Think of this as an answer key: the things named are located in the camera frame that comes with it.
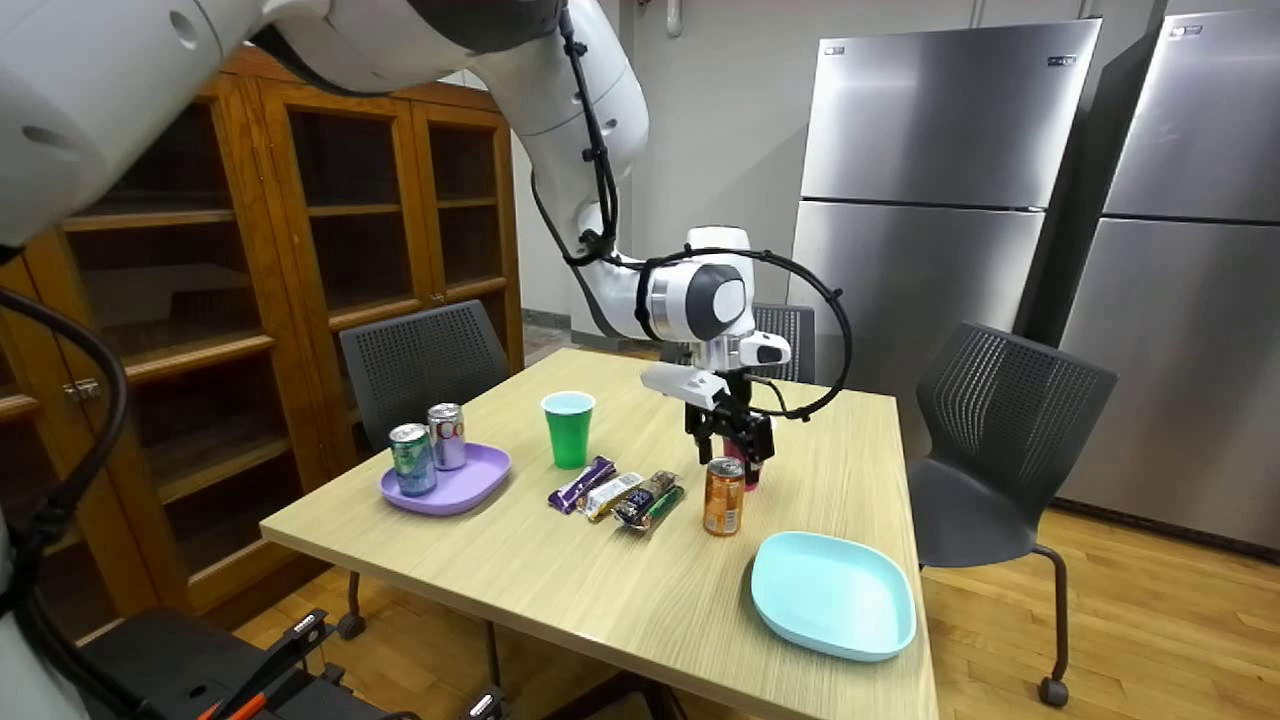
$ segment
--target green plastic cup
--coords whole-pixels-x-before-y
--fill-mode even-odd
[[[593,412],[594,412],[594,394],[589,394],[589,392],[542,394],[557,467],[582,467],[589,463]]]

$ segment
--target stainless steel refrigerator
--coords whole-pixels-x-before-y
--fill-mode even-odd
[[[1016,323],[1096,33],[820,39],[791,257],[842,286],[852,388],[909,394],[958,318]],[[820,309],[798,281],[789,300]],[[826,313],[815,336],[831,379]]]
[[[1065,347],[1119,385],[1065,497],[1280,550],[1280,9],[1108,63]]]

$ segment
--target wooden table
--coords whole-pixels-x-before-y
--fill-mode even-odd
[[[681,401],[641,385],[642,360],[557,351],[465,409],[467,441],[511,455],[511,484],[472,515],[408,515],[378,501],[388,451],[262,519],[262,535],[637,675],[761,717],[936,717],[926,623],[896,403],[839,392],[809,423],[776,423],[776,458],[741,535],[700,526]],[[576,473],[550,467],[539,394],[594,394],[593,451],[624,473],[676,473],[689,501],[652,540],[547,507]],[[820,388],[783,385],[789,403]],[[751,612],[748,562],[767,533],[826,533],[891,556],[919,606],[914,645],[847,664],[776,640]]]

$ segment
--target cabinet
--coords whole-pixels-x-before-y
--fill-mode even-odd
[[[323,95],[256,52],[0,281],[96,329],[133,385],[133,423],[62,550],[100,585],[100,612],[62,612],[70,627],[147,603],[231,623],[313,572],[256,525],[356,463],[340,329],[477,294],[522,364],[492,101]],[[62,401],[89,360],[11,318],[0,332],[0,463],[24,467],[3,473],[6,507],[89,448],[100,409]]]

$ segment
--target can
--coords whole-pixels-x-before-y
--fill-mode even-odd
[[[428,409],[430,441],[437,441],[437,467],[456,473],[467,463],[467,426],[461,403],[430,403]]]
[[[703,484],[703,533],[736,535],[745,526],[745,502],[748,502],[745,458],[736,455],[712,458],[708,484]]]
[[[437,463],[430,463],[430,431],[428,423],[396,423],[392,426],[392,473],[399,478],[403,497],[422,497],[437,487]]]

